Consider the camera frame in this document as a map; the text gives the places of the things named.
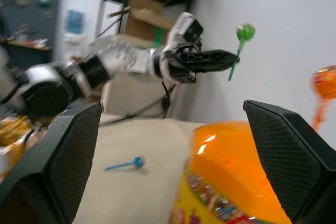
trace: table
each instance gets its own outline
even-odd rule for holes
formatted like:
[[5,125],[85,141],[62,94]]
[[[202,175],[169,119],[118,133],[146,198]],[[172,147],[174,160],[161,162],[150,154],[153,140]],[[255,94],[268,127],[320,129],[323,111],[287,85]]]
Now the table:
[[[102,115],[101,122],[116,118]],[[166,224],[193,130],[202,124],[136,119],[99,129],[90,177],[74,224]],[[141,170],[105,172],[143,156]]]

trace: yellow item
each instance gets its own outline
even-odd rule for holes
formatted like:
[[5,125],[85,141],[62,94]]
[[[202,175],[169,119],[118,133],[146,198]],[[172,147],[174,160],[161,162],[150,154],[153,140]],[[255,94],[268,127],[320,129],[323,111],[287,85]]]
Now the yellow item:
[[290,224],[259,161],[247,122],[195,130],[173,224]]

